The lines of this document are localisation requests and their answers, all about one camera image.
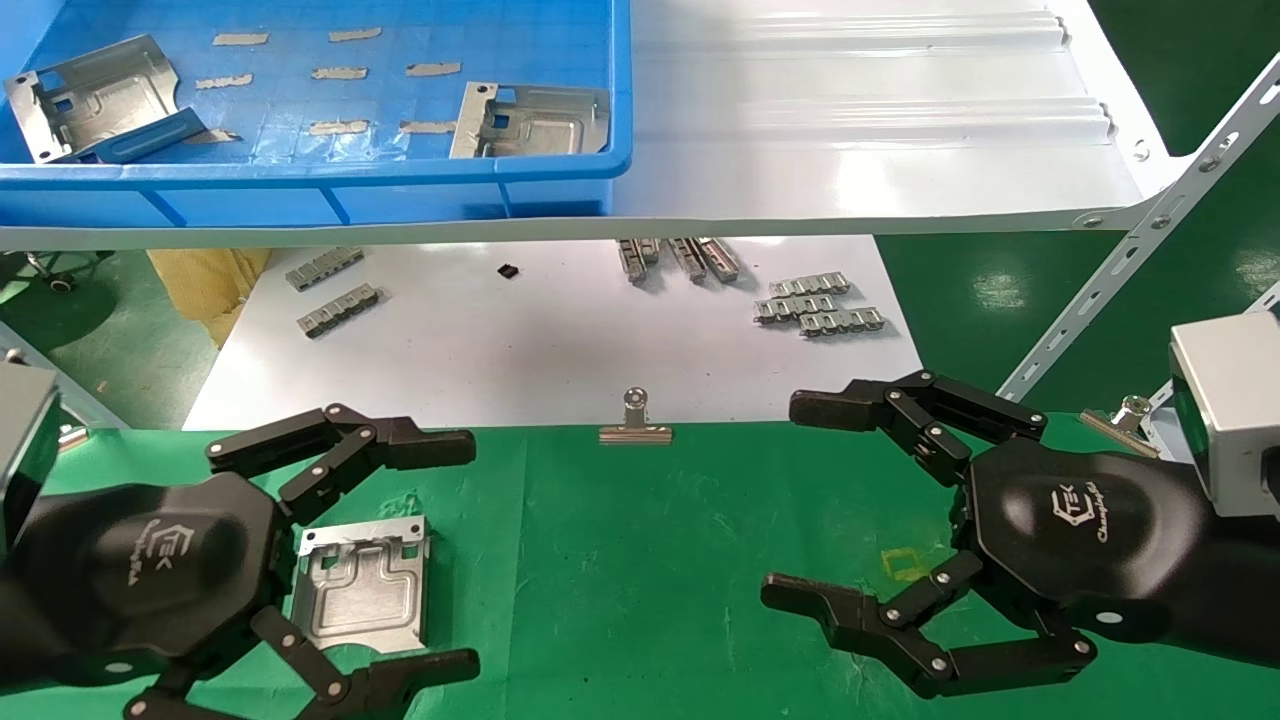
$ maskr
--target white metal sheet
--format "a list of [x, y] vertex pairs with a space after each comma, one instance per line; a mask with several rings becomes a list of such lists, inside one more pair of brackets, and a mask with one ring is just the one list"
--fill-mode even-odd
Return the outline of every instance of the white metal sheet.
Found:
[[[614, 241], [584, 241], [365, 247], [300, 293], [284, 272], [317, 250], [276, 251], [184, 428], [244, 429], [330, 402], [422, 427], [616, 425], [631, 386], [649, 391], [655, 423], [781, 420], [799, 388], [920, 368], [872, 237], [726, 242], [742, 275], [703, 287], [668, 251], [634, 287]], [[508, 263], [511, 281], [497, 273]], [[854, 284], [842, 305], [877, 306], [883, 331], [809, 341], [753, 323], [768, 282], [829, 270]], [[385, 301], [303, 337], [297, 318], [361, 283]]]

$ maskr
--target silver metal plate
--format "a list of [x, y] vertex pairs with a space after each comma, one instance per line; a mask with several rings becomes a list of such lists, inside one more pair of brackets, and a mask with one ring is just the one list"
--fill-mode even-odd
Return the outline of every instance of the silver metal plate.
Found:
[[36, 163], [91, 152], [125, 163], [205, 129], [195, 110], [178, 110], [177, 87], [160, 46], [140, 35], [12, 77], [5, 95]]
[[421, 650], [430, 550], [422, 515], [305, 530], [293, 623], [320, 650]]
[[449, 158], [588, 155], [608, 140], [607, 90], [468, 82]]

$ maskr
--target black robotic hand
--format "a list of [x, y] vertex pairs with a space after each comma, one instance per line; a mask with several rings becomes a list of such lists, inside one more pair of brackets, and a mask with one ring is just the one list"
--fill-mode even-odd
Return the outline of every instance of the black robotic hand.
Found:
[[[1043, 447], [1046, 418], [922, 370], [799, 391], [791, 420], [881, 429], [957, 487], [957, 551], [895, 597], [769, 574], [765, 606], [814, 618], [831, 647], [882, 661], [922, 697], [1062, 683], [1097, 656], [1079, 630], [1280, 667], [1280, 523], [1220, 518], [1194, 466]], [[995, 447], [972, 456], [945, 425]], [[1025, 641], [942, 650], [922, 628], [969, 589]]]
[[[279, 501], [248, 479], [316, 455]], [[315, 521], [379, 468], [472, 461], [471, 433], [424, 433], [410, 418], [330, 405], [216, 441], [206, 456], [214, 474], [197, 484], [118, 486], [29, 506], [0, 566], [0, 692], [159, 674], [124, 717], [227, 720], [184, 698], [260, 641], [315, 692], [298, 715], [307, 720], [402, 717], [419, 689], [479, 675], [472, 650], [343, 675], [279, 610], [296, 564], [294, 525]]]

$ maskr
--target metal clip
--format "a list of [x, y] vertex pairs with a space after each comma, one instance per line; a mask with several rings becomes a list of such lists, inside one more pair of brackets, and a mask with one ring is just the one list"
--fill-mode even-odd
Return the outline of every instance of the metal clip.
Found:
[[703, 259], [716, 275], [716, 279], [722, 283], [731, 283], [737, 279], [737, 273], [741, 268], [737, 260], [733, 259], [733, 255], [730, 254], [728, 247], [724, 247], [724, 243], [718, 237], [698, 238], [698, 249], [701, 250]]
[[874, 307], [800, 315], [800, 334], [805, 337], [860, 333], [863, 331], [874, 332], [883, 327], [884, 318]]
[[762, 325], [795, 320], [812, 313], [835, 313], [836, 301], [829, 295], [810, 295], [809, 297], [772, 297], [755, 301], [755, 322]]
[[627, 274], [627, 279], [634, 283], [641, 283], [645, 278], [644, 260], [640, 252], [640, 242], [635, 240], [620, 240], [618, 241], [618, 258], [622, 260], [622, 270]]
[[703, 254], [699, 252], [698, 242], [694, 238], [672, 237], [667, 242], [671, 243], [671, 251], [676, 254], [676, 261], [689, 275], [689, 282], [700, 283], [707, 279], [707, 263], [703, 260]]
[[1144, 457], [1160, 457], [1160, 450], [1147, 443], [1140, 423], [1151, 413], [1151, 402], [1139, 395], [1126, 396], [1120, 401], [1120, 411], [1115, 415], [1101, 410], [1080, 413], [1080, 421], [1101, 432], [1129, 450]]
[[769, 297], [800, 297], [804, 295], [844, 295], [854, 287], [845, 273], [822, 273], [790, 281], [769, 283]]
[[640, 245], [640, 259], [644, 260], [645, 265], [653, 265], [658, 261], [662, 241], [655, 237], [641, 237], [635, 242]]
[[622, 425], [600, 428], [600, 445], [671, 445], [671, 428], [649, 424], [648, 404], [649, 393], [643, 387], [622, 393]]

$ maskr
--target metal bracket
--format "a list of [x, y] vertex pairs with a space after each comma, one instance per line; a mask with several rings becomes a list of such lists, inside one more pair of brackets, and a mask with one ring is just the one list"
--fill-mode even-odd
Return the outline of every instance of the metal bracket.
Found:
[[[46, 87], [59, 78], [61, 85]], [[178, 73], [150, 35], [5, 81], [9, 108], [37, 164], [95, 154], [127, 163], [204, 132], [191, 108], [178, 110]]]
[[1144, 457], [1156, 457], [1160, 451], [1147, 443], [1140, 434], [1140, 423], [1151, 414], [1151, 402], [1146, 397], [1130, 395], [1120, 404], [1120, 410], [1108, 415], [1100, 410], [1080, 413], [1080, 421], [1110, 437], [1129, 450]]
[[634, 387], [622, 393], [622, 425], [600, 428], [600, 445], [671, 445], [671, 428], [650, 425], [645, 414], [649, 393]]
[[302, 292], [364, 259], [365, 251], [360, 247], [334, 247], [315, 260], [284, 273], [284, 279], [293, 286], [293, 290]]
[[801, 315], [815, 313], [835, 313], [836, 301], [829, 295], [808, 295], [805, 297], [772, 297], [755, 301], [755, 322], [762, 325], [795, 320]]
[[724, 246], [721, 238], [699, 237], [696, 241], [698, 250], [701, 251], [703, 260], [705, 260], [707, 268], [716, 275], [716, 279], [722, 283], [731, 283], [737, 279], [737, 274], [742, 268], [733, 259], [733, 254], [728, 251], [728, 247]]
[[[1000, 386], [998, 395], [1020, 401], [1053, 366], [1075, 338], [1106, 307], [1160, 243], [1174, 232], [1183, 218], [1204, 197], [1213, 183], [1262, 135], [1280, 113], [1280, 55], [1271, 59], [1262, 74], [1222, 118], [1217, 128], [1201, 145], [1196, 161], [1152, 204], [1147, 215], [1116, 245], [1089, 282], [1053, 320], [1027, 357]], [[1105, 214], [1084, 218], [1084, 228], [1103, 228]]]
[[608, 90], [468, 82], [449, 158], [589, 155], [608, 141]]
[[845, 273], [822, 273], [769, 283], [769, 297], [801, 297], [805, 295], [844, 295], [854, 287]]
[[700, 283], [707, 279], [707, 261], [703, 260], [703, 254], [698, 250], [698, 242], [694, 238], [671, 237], [667, 238], [667, 242], [671, 245], [671, 252], [680, 263], [680, 268], [689, 275], [689, 282]]
[[618, 259], [622, 260], [622, 272], [627, 274], [628, 281], [637, 284], [644, 282], [646, 263], [644, 252], [640, 249], [640, 241], [620, 240]]
[[298, 327], [310, 338], [316, 338], [333, 328], [346, 323], [365, 310], [378, 305], [380, 296], [369, 283], [344, 293], [342, 297], [325, 302], [323, 307], [314, 313], [307, 313], [298, 318]]
[[306, 530], [293, 623], [320, 650], [421, 650], [430, 551], [422, 515]]
[[828, 334], [874, 332], [884, 327], [884, 318], [874, 307], [832, 310], [800, 315], [800, 334], [819, 337]]

